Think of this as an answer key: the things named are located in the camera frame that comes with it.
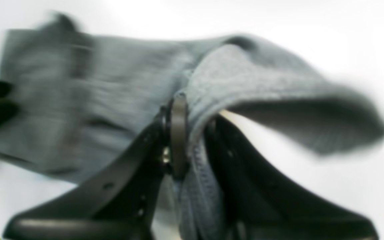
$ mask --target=white surface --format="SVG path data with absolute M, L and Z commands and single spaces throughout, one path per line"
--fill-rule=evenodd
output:
M 94 34 L 161 39 L 260 35 L 363 91 L 384 114 L 384 0 L 0 0 L 0 49 L 5 29 L 39 26 L 51 10 L 72 15 Z M 384 143 L 321 161 L 270 129 L 230 118 L 280 170 L 370 217 L 384 240 Z M 0 234 L 13 213 L 72 187 L 0 163 Z

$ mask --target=white background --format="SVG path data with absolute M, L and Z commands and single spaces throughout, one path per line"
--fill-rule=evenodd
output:
M 333 81 L 364 92 L 384 116 L 384 0 L 0 0 L 0 50 L 5 29 L 35 28 L 53 10 L 68 13 L 93 34 L 152 39 L 259 35 L 299 54 Z M 371 218 L 384 240 L 384 142 L 321 158 L 270 129 L 227 115 L 285 174 Z M 0 163 L 0 234 L 12 214 L 72 187 Z

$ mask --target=gray fabric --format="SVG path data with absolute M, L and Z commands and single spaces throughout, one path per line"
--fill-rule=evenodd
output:
M 365 97 L 253 35 L 144 41 L 82 34 L 92 42 L 91 67 L 75 79 L 67 74 L 74 34 L 59 21 L 9 32 L 0 75 L 16 86 L 10 98 L 23 111 L 0 128 L 0 157 L 80 183 L 121 154 L 160 105 L 185 92 L 191 167 L 174 187 L 184 240 L 219 239 L 225 229 L 202 136 L 219 111 L 250 117 L 320 154 L 384 136 Z

